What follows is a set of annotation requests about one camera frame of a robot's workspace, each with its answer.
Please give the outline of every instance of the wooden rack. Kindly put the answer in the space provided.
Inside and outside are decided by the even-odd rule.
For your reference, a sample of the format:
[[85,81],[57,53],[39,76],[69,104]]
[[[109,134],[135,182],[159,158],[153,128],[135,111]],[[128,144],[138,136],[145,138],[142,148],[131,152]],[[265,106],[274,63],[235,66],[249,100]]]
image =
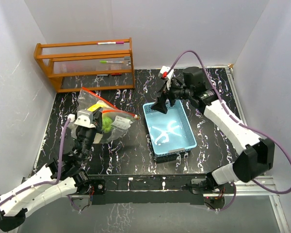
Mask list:
[[[99,45],[100,42],[124,42],[123,44]],[[122,61],[122,64],[100,60]],[[81,88],[61,89],[64,77],[131,73],[132,84],[118,86],[87,87],[89,90],[135,88],[132,42],[129,39],[100,40],[61,44],[37,44],[34,59],[49,78],[57,93],[80,91]]]

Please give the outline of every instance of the plastic bag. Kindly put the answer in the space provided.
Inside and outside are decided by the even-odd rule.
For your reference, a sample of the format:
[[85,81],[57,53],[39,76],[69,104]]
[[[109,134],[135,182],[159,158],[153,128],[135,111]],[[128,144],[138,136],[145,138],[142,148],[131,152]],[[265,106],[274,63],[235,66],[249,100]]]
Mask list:
[[[130,125],[139,119],[139,116],[119,110],[105,99],[82,87],[78,97],[78,111],[87,109],[94,111],[102,107],[102,130],[103,134],[97,133],[94,144],[109,143],[124,135],[130,128]],[[75,129],[72,129],[72,136],[75,138]]]

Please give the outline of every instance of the marble pattern surface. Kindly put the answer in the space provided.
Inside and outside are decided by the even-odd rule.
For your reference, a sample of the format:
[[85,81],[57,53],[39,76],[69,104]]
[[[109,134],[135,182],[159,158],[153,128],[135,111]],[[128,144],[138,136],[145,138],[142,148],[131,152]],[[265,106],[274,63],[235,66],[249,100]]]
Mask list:
[[64,77],[62,83],[62,89],[68,88],[81,88],[93,87],[93,86],[121,86],[131,85],[132,74],[124,73],[120,76],[96,76],[96,75],[85,75],[85,76],[69,76]]
[[[208,68],[211,80],[219,90],[228,107],[237,115],[237,107],[224,68]],[[143,104],[153,102],[156,91],[163,81],[158,78],[159,70],[135,70],[136,89],[98,91],[104,99],[117,108],[141,116],[121,138],[108,144],[93,145],[91,156],[83,166],[88,174],[191,174],[207,173],[235,160],[237,154],[231,142],[210,120],[202,116],[188,101],[183,106],[197,141],[197,147],[174,160],[160,163],[153,156],[143,112]],[[183,79],[181,69],[175,76]],[[70,86],[79,82],[84,86],[99,83],[95,79],[70,79]],[[68,114],[77,109],[78,93],[57,94],[44,137],[39,160],[34,172],[49,159],[57,156],[62,127]]]

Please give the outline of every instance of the pen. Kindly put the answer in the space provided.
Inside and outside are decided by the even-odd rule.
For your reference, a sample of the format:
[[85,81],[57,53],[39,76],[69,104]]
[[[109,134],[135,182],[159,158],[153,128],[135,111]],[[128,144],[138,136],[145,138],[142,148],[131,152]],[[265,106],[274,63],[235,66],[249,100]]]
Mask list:
[[98,45],[115,45],[115,44],[124,44],[123,41],[114,41],[114,42],[99,42]]
[[112,61],[100,61],[100,63],[124,63],[124,62],[121,62],[121,61],[119,61],[119,62],[112,62]]

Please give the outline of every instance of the white backdrop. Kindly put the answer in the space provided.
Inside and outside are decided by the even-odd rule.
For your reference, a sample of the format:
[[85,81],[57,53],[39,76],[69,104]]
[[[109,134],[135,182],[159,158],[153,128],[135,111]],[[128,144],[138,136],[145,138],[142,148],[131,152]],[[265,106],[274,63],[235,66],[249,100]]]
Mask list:
[[37,43],[25,2],[0,0],[0,194],[30,174],[55,97],[33,58]]
[[[132,37],[135,68],[234,63],[268,0],[25,0],[47,43]],[[196,65],[192,55],[179,67]]]
[[[291,0],[270,0],[235,64],[235,82],[248,125],[276,138],[291,155]],[[275,151],[278,190],[291,186],[291,168]],[[291,229],[291,193],[280,196]]]

